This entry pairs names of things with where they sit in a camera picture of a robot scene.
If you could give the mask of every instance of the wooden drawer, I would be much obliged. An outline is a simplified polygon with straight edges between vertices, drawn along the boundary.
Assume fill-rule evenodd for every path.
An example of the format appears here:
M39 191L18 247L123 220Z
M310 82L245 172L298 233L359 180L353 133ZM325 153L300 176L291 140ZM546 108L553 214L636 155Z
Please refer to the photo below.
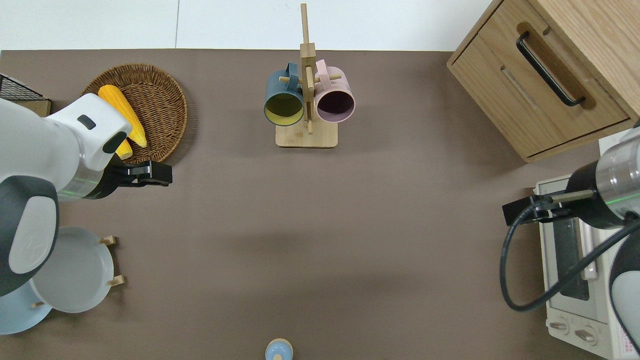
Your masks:
M494 1L485 17L448 66L525 161L633 125L637 116L627 114L576 56L575 44L527 0ZM580 102L570 106L570 100Z

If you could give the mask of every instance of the wire rack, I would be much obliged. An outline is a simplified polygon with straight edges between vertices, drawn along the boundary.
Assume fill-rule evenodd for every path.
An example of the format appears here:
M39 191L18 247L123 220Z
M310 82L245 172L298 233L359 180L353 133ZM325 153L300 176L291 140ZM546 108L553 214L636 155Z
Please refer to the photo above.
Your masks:
M42 94L2 74L0 74L0 99L11 101L46 100Z

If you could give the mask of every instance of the oven window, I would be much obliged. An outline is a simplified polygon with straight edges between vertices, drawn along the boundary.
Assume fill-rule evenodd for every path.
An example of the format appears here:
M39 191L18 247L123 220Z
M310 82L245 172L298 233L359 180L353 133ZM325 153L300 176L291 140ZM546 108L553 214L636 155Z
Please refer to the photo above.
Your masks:
M563 219L553 222L554 240L556 243L556 265L558 279L576 264L580 259L578 242L580 242L580 227L576 219ZM566 297L578 300L589 300L589 283L576 275L567 287L560 291Z

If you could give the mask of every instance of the yellow corn cob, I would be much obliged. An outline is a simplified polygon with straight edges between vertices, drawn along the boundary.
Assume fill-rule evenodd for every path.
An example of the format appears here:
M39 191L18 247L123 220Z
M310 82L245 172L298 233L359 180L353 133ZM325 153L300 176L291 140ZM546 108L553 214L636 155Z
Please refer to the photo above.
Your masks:
M125 139L120 146L116 149L116 154L120 157L121 160L128 159L133 155L133 150L131 150L131 145L127 139Z
M98 96L118 109L122 116L131 123L133 129L131 130L131 134L129 134L129 138L135 141L140 147L147 147L145 130L142 128L142 124L140 124L136 113L133 112L131 105L129 105L129 102L127 102L127 99L120 89L113 85L104 85L98 90Z

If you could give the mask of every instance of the pink mug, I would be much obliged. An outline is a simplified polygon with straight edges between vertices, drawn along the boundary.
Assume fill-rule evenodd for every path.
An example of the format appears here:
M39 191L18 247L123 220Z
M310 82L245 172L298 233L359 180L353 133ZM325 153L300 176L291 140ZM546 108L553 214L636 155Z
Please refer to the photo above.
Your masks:
M356 103L344 72L334 66L326 66L324 60L316 62L318 72L316 77L320 82L315 85L316 114L327 122L342 122L347 120ZM331 80L330 76L340 75L340 79Z

